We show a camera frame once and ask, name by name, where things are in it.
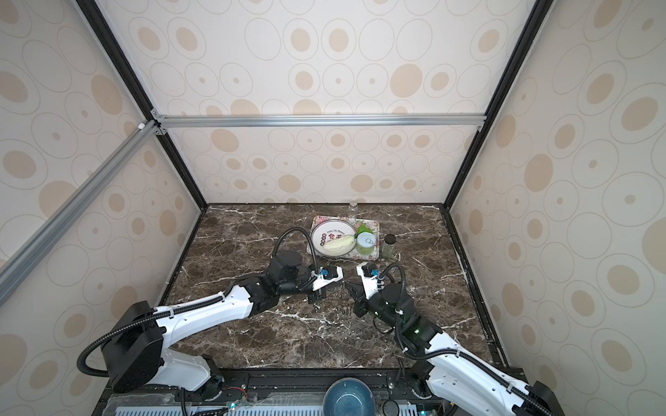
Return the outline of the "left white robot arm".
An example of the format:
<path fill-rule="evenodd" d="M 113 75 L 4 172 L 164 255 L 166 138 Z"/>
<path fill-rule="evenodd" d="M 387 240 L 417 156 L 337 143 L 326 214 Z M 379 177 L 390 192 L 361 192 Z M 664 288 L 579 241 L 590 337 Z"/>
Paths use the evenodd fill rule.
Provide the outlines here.
<path fill-rule="evenodd" d="M 305 295 L 315 302 L 342 280 L 339 266 L 305 266 L 298 252 L 281 250 L 266 270 L 241 277 L 226 291 L 171 306 L 131 305 L 109 333 L 80 353 L 76 367 L 87 376 L 109 379 L 114 393 L 146 385 L 201 390 L 220 382 L 220 371 L 210 358 L 173 350 L 175 343 L 270 310 L 282 296 Z"/>

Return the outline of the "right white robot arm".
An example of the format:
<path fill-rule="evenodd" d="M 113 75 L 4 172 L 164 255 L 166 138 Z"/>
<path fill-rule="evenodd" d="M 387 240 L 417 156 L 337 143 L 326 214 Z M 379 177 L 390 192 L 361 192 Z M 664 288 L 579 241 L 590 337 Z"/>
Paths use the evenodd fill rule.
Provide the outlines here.
<path fill-rule="evenodd" d="M 419 396 L 449 400 L 471 415 L 563 415 L 555 393 L 529 385 L 484 362 L 436 323 L 416 311 L 401 284 L 378 289 L 376 279 L 345 284 L 358 317 L 372 315 L 393 329 L 402 353 L 415 362 L 410 374 Z"/>

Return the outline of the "pale napa cabbage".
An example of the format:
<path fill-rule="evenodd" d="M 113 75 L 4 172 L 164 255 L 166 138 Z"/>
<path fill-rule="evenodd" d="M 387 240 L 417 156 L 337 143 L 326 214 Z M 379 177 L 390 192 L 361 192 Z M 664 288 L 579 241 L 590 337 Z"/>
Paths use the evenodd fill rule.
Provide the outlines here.
<path fill-rule="evenodd" d="M 323 253 L 328 256 L 343 256 L 352 251 L 356 246 L 354 234 L 344 235 L 339 239 L 331 239 L 322 247 Z"/>

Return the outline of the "floral rectangular tray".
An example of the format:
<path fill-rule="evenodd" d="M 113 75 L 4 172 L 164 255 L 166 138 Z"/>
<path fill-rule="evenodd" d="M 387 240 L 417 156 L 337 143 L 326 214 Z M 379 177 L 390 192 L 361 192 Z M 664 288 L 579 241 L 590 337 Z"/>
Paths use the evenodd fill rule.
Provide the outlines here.
<path fill-rule="evenodd" d="M 379 258 L 380 223 L 376 220 L 315 216 L 310 237 L 317 255 L 322 257 L 353 260 Z"/>

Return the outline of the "green herb spice jar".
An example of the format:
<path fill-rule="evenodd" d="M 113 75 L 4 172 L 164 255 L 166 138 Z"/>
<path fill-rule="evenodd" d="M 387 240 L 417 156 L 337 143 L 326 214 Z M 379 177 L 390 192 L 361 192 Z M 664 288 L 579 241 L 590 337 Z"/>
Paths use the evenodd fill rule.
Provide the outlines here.
<path fill-rule="evenodd" d="M 386 234 L 383 238 L 381 256 L 385 260 L 395 258 L 395 244 L 397 238 L 394 234 Z"/>

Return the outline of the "white round plate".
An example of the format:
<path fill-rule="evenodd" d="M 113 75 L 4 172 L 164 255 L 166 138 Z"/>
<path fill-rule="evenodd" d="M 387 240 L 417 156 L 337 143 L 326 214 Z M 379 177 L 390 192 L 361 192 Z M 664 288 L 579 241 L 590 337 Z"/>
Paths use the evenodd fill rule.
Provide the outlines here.
<path fill-rule="evenodd" d="M 315 250 L 319 255 L 328 256 L 323 253 L 322 247 L 331 239 L 339 239 L 344 235 L 354 234 L 356 236 L 355 227 L 341 219 L 331 218 L 316 218 L 311 229 L 311 238 L 315 244 Z"/>

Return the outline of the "green labelled tin can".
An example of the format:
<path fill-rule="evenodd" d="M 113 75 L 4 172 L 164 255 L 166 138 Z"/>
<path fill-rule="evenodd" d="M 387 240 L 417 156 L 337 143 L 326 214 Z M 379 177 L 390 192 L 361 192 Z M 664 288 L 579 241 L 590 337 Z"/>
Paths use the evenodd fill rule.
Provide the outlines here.
<path fill-rule="evenodd" d="M 376 248 L 376 237 L 372 232 L 361 232 L 357 235 L 357 253 L 370 257 Z"/>

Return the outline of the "green plastic leaf vegetable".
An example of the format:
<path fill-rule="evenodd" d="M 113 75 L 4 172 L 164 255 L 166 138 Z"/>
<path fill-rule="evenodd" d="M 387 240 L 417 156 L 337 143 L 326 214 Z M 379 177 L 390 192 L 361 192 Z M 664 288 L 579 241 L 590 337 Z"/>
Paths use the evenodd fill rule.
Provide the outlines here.
<path fill-rule="evenodd" d="M 371 230 L 371 228 L 369 228 L 366 225 L 366 223 L 361 223 L 361 225 L 359 225 L 359 227 L 357 229 L 356 238 L 357 239 L 362 239 L 364 237 L 364 234 L 365 235 L 370 235 L 372 237 L 374 237 L 374 235 L 375 235 L 373 230 Z"/>

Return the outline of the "blue ceramic bowl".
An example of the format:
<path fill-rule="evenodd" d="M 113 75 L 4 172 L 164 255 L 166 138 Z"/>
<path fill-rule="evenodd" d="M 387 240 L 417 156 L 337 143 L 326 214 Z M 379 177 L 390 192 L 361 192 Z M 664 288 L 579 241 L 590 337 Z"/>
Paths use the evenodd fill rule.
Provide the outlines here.
<path fill-rule="evenodd" d="M 323 416 L 374 416 L 376 400 L 371 389 L 356 378 L 334 382 L 324 395 Z"/>

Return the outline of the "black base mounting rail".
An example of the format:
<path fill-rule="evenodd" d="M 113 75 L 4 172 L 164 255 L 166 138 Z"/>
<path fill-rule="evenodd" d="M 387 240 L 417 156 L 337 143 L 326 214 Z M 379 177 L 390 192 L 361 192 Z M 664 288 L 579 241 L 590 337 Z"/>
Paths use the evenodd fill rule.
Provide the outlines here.
<path fill-rule="evenodd" d="M 216 402 L 222 403 L 248 398 L 251 403 L 267 399 L 277 393 L 290 395 L 324 395 L 336 381 L 355 378 L 372 391 L 377 401 L 394 400 L 426 409 L 444 409 L 444 399 L 419 397 L 411 384 L 407 369 L 380 367 L 379 369 L 228 369 L 223 370 L 224 382 Z"/>

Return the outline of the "horizontal aluminium frame rail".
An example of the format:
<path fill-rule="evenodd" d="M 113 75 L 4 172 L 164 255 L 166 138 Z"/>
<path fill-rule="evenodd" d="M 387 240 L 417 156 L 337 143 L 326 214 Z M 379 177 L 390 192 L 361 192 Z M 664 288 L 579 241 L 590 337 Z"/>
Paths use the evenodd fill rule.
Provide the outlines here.
<path fill-rule="evenodd" d="M 331 128 L 393 126 L 482 126 L 484 114 L 163 115 L 164 128 Z"/>

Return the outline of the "side aluminium frame rail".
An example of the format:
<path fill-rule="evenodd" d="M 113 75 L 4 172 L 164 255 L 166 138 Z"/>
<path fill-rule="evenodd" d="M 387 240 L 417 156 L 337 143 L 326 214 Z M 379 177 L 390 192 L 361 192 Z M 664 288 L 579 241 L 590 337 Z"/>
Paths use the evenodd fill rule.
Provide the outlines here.
<path fill-rule="evenodd" d="M 44 257 L 90 207 L 119 171 L 151 136 L 157 123 L 144 121 L 125 142 L 70 196 L 1 269 L 1 303 L 6 303 Z"/>

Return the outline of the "black vertical right corner post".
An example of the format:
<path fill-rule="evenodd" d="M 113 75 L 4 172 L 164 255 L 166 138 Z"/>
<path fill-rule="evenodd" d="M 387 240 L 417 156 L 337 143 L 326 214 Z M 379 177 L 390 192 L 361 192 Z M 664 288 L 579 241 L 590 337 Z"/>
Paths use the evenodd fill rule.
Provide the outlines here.
<path fill-rule="evenodd" d="M 475 164 L 476 158 L 506 101 L 506 97 L 527 59 L 527 55 L 530 52 L 544 21 L 546 21 L 547 16 L 553 7 L 553 3 L 553 0 L 538 0 L 534 2 L 532 10 L 527 17 L 526 24 L 520 32 L 517 43 L 508 59 L 504 72 L 499 78 L 499 82 L 494 90 L 491 101 L 489 102 L 487 111 L 485 112 L 486 119 L 484 124 L 473 137 L 465 158 L 454 178 L 449 194 L 443 203 L 443 208 L 447 213 L 453 208 L 454 202 L 460 194 L 461 189 L 472 170 L 473 164 Z"/>

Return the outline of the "black vertical corner post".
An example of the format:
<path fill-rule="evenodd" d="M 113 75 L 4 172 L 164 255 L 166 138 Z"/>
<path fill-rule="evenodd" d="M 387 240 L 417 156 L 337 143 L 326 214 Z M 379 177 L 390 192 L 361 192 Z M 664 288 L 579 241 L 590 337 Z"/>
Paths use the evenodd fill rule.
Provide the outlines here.
<path fill-rule="evenodd" d="M 476 158 L 506 101 L 506 97 L 527 59 L 527 55 L 530 52 L 544 21 L 546 21 L 547 16 L 553 7 L 553 3 L 553 0 L 538 0 L 534 2 L 532 10 L 527 17 L 526 24 L 520 32 L 517 43 L 508 59 L 504 72 L 499 78 L 499 82 L 494 90 L 491 101 L 489 102 L 487 111 L 485 112 L 486 119 L 484 124 L 473 137 L 465 158 L 454 178 L 449 194 L 443 203 L 443 208 L 447 213 L 453 208 L 454 202 L 460 194 L 461 189 L 472 170 L 473 164 L 475 164 Z"/>
<path fill-rule="evenodd" d="M 201 211 L 206 211 L 208 203 L 205 201 L 202 192 L 196 185 L 194 177 L 186 167 L 185 161 L 181 157 L 172 138 L 158 121 L 154 105 L 149 99 L 134 67 L 119 44 L 116 35 L 110 28 L 106 18 L 102 15 L 102 9 L 96 1 L 76 0 L 75 4 L 92 29 L 97 41 L 102 45 L 104 52 L 123 81 L 133 101 L 140 109 L 142 115 L 147 120 L 154 121 L 161 129 L 161 132 L 157 134 L 157 139 L 159 140 L 162 149 L 165 151 L 166 156 L 168 156 L 168 159 L 175 168 L 176 173 L 185 185 L 185 188 L 194 199 L 194 203 Z"/>

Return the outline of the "black vertical left corner post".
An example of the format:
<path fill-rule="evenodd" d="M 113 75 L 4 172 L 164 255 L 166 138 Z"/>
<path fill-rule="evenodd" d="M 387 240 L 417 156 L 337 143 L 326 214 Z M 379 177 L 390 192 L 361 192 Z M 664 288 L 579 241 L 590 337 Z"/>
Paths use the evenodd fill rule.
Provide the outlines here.
<path fill-rule="evenodd" d="M 172 138 L 158 121 L 154 105 L 149 99 L 134 67 L 119 44 L 116 35 L 110 28 L 106 18 L 102 15 L 102 9 L 96 1 L 76 0 L 75 4 L 92 29 L 97 41 L 102 45 L 104 52 L 123 81 L 133 101 L 140 109 L 142 115 L 147 120 L 154 121 L 161 129 L 161 132 L 157 134 L 157 139 L 159 140 L 162 149 L 165 151 L 166 156 L 168 156 L 168 159 L 175 168 L 176 173 L 185 185 L 185 188 L 194 199 L 194 203 L 201 211 L 206 211 L 208 203 L 205 201 L 202 192 L 196 185 L 194 177 L 186 167 L 185 161 L 181 157 Z"/>

